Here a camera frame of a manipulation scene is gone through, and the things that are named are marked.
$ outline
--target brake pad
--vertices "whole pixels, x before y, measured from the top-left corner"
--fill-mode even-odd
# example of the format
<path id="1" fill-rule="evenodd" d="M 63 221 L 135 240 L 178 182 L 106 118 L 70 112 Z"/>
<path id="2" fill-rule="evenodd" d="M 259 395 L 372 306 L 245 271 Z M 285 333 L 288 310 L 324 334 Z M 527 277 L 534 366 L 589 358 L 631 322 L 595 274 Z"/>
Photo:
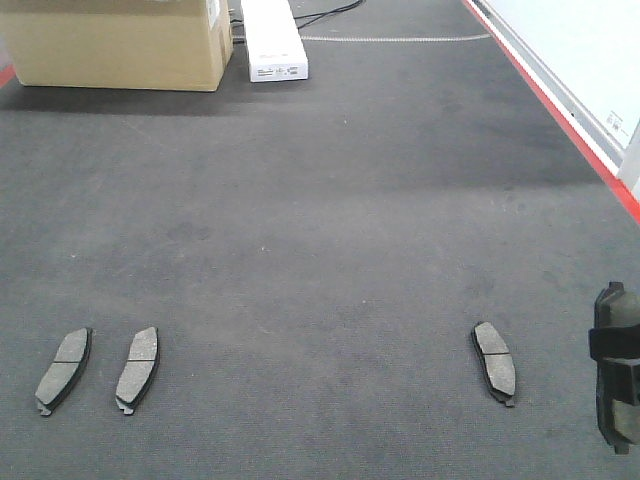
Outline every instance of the brake pad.
<path id="1" fill-rule="evenodd" d="M 598 427 L 616 454 L 640 443 L 640 295 L 609 282 L 594 308 L 591 358 L 598 362 Z"/>
<path id="2" fill-rule="evenodd" d="M 91 351 L 91 329 L 71 332 L 58 347 L 53 363 L 36 390 L 36 406 L 40 415 L 48 417 L 69 395 L 80 380 Z"/>
<path id="3" fill-rule="evenodd" d="M 489 322 L 478 323 L 471 337 L 482 361 L 489 392 L 507 407 L 514 407 L 516 369 L 509 347 Z"/>
<path id="4" fill-rule="evenodd" d="M 133 415 L 151 386 L 158 366 L 158 329 L 136 333 L 116 388 L 116 403 L 125 415 Z"/>

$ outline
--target white box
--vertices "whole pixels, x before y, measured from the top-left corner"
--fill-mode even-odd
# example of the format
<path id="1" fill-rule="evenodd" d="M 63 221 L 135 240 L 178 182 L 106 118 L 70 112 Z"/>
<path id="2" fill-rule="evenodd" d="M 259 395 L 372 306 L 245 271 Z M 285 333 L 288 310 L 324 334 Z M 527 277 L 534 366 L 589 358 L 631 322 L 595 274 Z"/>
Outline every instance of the white box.
<path id="1" fill-rule="evenodd" d="M 309 60 L 287 0 L 242 0 L 252 82 L 309 78 Z"/>

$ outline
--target red stripe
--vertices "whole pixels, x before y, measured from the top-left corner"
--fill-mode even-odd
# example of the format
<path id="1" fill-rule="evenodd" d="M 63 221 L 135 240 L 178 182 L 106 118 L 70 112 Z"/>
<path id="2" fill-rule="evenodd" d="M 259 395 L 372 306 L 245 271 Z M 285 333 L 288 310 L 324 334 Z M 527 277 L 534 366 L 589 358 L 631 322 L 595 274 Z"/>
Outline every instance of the red stripe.
<path id="1" fill-rule="evenodd" d="M 471 13 L 482 23 L 489 32 L 491 29 L 489 24 L 485 20 L 484 17 L 478 14 L 476 10 L 471 6 L 470 0 L 463 0 L 467 8 L 471 11 Z M 520 75 L 525 79 L 527 85 L 533 90 L 538 99 L 543 103 L 543 105 L 547 108 L 551 116 L 554 120 L 560 125 L 562 130 L 567 134 L 567 136 L 571 139 L 574 145 L 578 148 L 580 153 L 587 159 L 591 167 L 596 171 L 600 178 L 604 181 L 604 183 L 611 189 L 614 195 L 618 198 L 620 203 L 627 209 L 627 211 L 631 214 L 631 216 L 640 224 L 640 202 L 636 200 L 633 194 L 629 191 L 627 186 L 619 179 L 617 179 L 605 166 L 600 157 L 587 145 L 587 142 L 578 134 L 578 132 L 571 126 L 569 121 L 562 115 L 558 107 L 556 107 L 553 101 L 540 89 L 540 87 L 533 81 L 531 76 L 526 72 L 523 65 L 511 54 L 509 49 L 500 41 L 499 38 L 496 38 L 493 35 L 496 42 L 504 52 L 504 54 L 509 58 L 511 63 L 516 67 L 516 69 L 520 72 Z"/>
<path id="2" fill-rule="evenodd" d="M 3 70 L 0 70 L 0 88 L 4 87 L 11 79 L 15 76 L 16 71 L 13 68 L 13 65 L 9 65 L 5 67 Z"/>

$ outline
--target white wall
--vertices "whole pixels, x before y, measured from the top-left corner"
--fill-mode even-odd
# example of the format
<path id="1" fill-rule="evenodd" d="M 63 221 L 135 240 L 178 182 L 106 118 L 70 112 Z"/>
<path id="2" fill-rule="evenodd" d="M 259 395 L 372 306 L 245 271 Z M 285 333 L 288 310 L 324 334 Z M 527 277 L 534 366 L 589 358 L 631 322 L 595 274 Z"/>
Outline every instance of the white wall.
<path id="1" fill-rule="evenodd" d="M 4 40 L 0 37 L 0 70 L 10 63 L 11 59 L 9 58 L 9 54 L 4 49 Z"/>
<path id="2" fill-rule="evenodd" d="M 640 0 L 483 0 L 622 147 L 640 122 Z"/>

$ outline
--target cardboard box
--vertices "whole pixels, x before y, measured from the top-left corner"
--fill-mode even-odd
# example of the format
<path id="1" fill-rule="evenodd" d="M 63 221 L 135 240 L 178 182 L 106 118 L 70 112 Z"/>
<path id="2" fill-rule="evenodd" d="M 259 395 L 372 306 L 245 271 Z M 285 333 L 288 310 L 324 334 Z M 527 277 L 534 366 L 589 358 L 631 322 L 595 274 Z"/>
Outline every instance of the cardboard box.
<path id="1" fill-rule="evenodd" d="M 227 0 L 0 0 L 24 85 L 216 90 L 233 41 Z"/>

